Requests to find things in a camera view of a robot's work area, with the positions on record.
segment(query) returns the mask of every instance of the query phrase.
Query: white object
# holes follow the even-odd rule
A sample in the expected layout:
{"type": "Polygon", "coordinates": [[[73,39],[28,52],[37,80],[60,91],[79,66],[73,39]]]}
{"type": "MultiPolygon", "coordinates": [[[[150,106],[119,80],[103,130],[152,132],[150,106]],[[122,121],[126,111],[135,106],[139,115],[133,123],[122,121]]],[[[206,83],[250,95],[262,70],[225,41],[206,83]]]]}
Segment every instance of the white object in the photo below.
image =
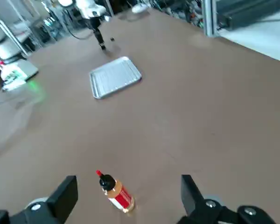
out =
{"type": "Polygon", "coordinates": [[[63,7],[68,7],[73,4],[72,0],[58,0],[58,1],[60,5],[62,5],[63,7]]]}
{"type": "Polygon", "coordinates": [[[135,14],[143,13],[148,9],[148,6],[143,3],[138,3],[137,5],[132,7],[132,12],[135,14]]]}
{"type": "Polygon", "coordinates": [[[23,59],[7,64],[1,72],[1,78],[5,82],[3,89],[9,91],[25,84],[26,80],[37,72],[37,67],[23,59]]]}
{"type": "MultiPolygon", "coordinates": [[[[70,6],[72,0],[58,0],[62,6],[70,6]]],[[[111,4],[109,0],[106,0],[108,9],[111,13],[111,16],[114,16],[111,4]]],[[[94,0],[76,0],[76,6],[79,9],[81,16],[84,19],[90,19],[91,17],[102,16],[106,13],[106,8],[101,5],[97,5],[94,0]]]]}

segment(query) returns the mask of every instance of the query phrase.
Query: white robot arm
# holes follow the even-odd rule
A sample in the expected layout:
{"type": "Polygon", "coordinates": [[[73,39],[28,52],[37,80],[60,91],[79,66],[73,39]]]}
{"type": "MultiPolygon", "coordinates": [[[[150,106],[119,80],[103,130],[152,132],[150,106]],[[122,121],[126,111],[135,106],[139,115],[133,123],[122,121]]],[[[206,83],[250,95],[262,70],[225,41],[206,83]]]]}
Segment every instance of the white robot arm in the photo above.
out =
{"type": "Polygon", "coordinates": [[[97,5],[94,0],[58,0],[63,7],[76,5],[84,19],[100,17],[106,13],[104,6],[97,5]]]}
{"type": "Polygon", "coordinates": [[[0,59],[3,62],[0,75],[5,82],[5,90],[16,88],[38,72],[38,69],[22,56],[21,49],[1,28],[0,59]]]}
{"type": "MultiPolygon", "coordinates": [[[[64,8],[76,5],[79,9],[81,16],[84,18],[86,26],[93,30],[93,33],[98,40],[98,43],[102,50],[105,50],[105,43],[101,32],[98,27],[101,25],[100,17],[104,16],[106,13],[106,8],[104,6],[97,5],[94,0],[58,0],[60,5],[64,8]]],[[[109,5],[111,14],[113,14],[112,8],[109,5]]]]}

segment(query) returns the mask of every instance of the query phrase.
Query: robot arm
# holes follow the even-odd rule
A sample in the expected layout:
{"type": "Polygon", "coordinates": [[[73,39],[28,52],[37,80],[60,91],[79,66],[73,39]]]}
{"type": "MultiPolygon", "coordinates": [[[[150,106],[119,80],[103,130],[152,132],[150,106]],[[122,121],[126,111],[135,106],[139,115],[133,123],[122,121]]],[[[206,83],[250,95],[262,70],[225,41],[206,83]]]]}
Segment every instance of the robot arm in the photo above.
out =
{"type": "Polygon", "coordinates": [[[58,0],[63,7],[71,7],[76,4],[81,16],[85,20],[86,26],[93,30],[93,33],[98,40],[102,50],[105,50],[105,42],[98,27],[101,25],[100,17],[106,13],[104,6],[97,5],[94,0],[58,0]]]}
{"type": "Polygon", "coordinates": [[[84,19],[100,17],[106,13],[104,6],[97,5],[94,0],[58,0],[63,7],[76,5],[84,19]]]}
{"type": "Polygon", "coordinates": [[[0,28],[0,58],[2,61],[7,61],[19,54],[21,54],[21,50],[0,28]]]}

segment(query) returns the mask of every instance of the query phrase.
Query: floor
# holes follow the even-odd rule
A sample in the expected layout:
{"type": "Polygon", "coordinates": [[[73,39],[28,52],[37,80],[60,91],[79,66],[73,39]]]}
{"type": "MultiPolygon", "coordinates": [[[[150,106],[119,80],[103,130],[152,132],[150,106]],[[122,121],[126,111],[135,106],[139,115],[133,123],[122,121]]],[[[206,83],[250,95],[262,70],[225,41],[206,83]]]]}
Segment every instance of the floor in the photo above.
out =
{"type": "Polygon", "coordinates": [[[280,12],[245,28],[222,30],[222,37],[280,61],[280,12]]]}

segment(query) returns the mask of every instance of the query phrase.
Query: screw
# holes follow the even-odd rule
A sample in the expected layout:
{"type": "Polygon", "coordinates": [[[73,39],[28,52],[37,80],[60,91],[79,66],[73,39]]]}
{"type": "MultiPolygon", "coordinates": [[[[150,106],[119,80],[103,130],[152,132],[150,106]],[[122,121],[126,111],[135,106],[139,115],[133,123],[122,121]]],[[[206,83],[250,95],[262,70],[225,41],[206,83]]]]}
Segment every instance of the screw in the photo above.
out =
{"type": "Polygon", "coordinates": [[[256,215],[256,211],[253,208],[245,208],[245,213],[249,214],[250,216],[255,216],[256,215]]]}
{"type": "Polygon", "coordinates": [[[206,205],[209,206],[210,208],[215,208],[216,203],[214,203],[213,201],[209,200],[206,202],[206,205]]]}
{"type": "Polygon", "coordinates": [[[32,206],[31,210],[36,211],[36,210],[39,210],[40,207],[41,207],[40,204],[35,204],[32,206]]]}

